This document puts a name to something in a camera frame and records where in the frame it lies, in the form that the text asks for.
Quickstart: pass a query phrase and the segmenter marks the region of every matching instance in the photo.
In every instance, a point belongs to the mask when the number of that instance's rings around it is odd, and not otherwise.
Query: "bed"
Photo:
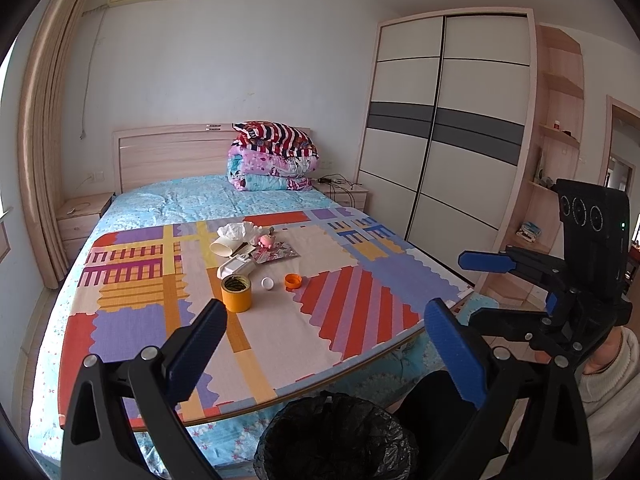
[[[101,235],[135,228],[194,222],[235,216],[336,207],[315,190],[305,192],[239,192],[222,174],[226,150],[235,133],[230,125],[188,124],[115,132],[114,175],[118,196],[99,221],[73,264],[52,311],[40,349],[34,381],[29,446],[52,476],[58,476],[62,448],[57,387],[60,350],[75,288],[89,250]],[[443,268],[460,291],[470,287]],[[440,365],[428,339],[419,338],[393,350],[356,372],[323,386],[389,405],[427,371]],[[260,435],[282,404],[220,420],[190,426],[202,452],[226,477],[252,473],[251,460]],[[156,474],[166,470],[144,432],[136,433],[143,455]]]

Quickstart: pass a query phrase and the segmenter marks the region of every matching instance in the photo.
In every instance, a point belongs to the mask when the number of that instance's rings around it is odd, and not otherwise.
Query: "folded blanket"
[[[308,191],[312,189],[311,179],[305,177],[284,178],[282,176],[239,174],[229,177],[238,191]]]
[[[248,150],[242,146],[232,146],[229,150],[230,174],[271,175],[284,177],[300,177],[314,171],[318,167],[316,156],[271,155]]]
[[[234,146],[242,146],[260,153],[281,156],[318,156],[311,138],[299,129],[269,121],[233,123],[238,138]]]

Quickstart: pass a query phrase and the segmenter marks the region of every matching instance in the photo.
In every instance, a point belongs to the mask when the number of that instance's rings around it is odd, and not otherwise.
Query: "black pants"
[[[439,370],[423,378],[395,412],[418,443],[416,480],[427,480],[447,457],[465,431],[476,407],[462,400],[448,372]],[[494,456],[507,453],[500,443]]]

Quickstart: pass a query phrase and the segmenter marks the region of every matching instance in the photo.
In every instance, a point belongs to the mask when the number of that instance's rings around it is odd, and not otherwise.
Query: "orange lid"
[[[284,277],[284,285],[287,288],[299,288],[302,285],[302,276],[299,274],[287,274]]]

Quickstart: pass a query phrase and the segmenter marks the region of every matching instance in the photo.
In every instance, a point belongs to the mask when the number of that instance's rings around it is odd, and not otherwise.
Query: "black plastic bag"
[[[323,392],[273,418],[255,451],[260,480],[408,480],[413,434],[372,402]]]

